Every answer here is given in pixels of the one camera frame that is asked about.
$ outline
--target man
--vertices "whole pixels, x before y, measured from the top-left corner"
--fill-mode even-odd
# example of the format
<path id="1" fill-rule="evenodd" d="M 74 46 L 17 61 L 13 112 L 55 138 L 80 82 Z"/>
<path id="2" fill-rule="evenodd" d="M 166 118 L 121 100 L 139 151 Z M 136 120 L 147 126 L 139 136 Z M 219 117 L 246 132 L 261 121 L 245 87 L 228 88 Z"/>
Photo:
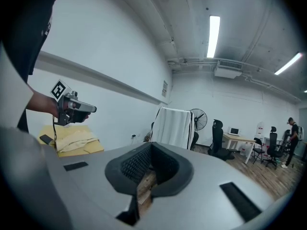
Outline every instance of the man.
<path id="1" fill-rule="evenodd" d="M 288 168 L 288 165 L 290 164 L 291 162 L 291 159 L 293 157 L 293 153 L 294 153 L 294 150 L 298 144 L 298 126 L 296 124 L 296 122 L 293 120 L 293 118 L 289 118 L 288 119 L 288 124 L 290 124 L 292 126 L 292 129 L 291 129 L 291 137 L 290 137 L 290 142 L 291 142 L 291 145 L 290 145 L 290 153 L 289 153 L 289 157 L 288 157 L 288 160 L 286 163 L 283 163 L 282 164 L 282 167 L 284 169 Z"/>
<path id="2" fill-rule="evenodd" d="M 4 30 L 1 30 L 0 38 L 15 69 L 27 83 L 28 76 L 33 74 L 37 56 L 51 28 L 52 6 L 55 0 L 6 1 L 10 1 L 10 4 L 5 4 L 3 0 L 1 4 L 1 9 L 5 10 L 5 19 L 3 19 L 5 25 Z M 31 90 L 33 96 L 26 109 L 58 117 L 56 101 L 32 88 Z M 29 132 L 25 111 L 18 128 Z"/>

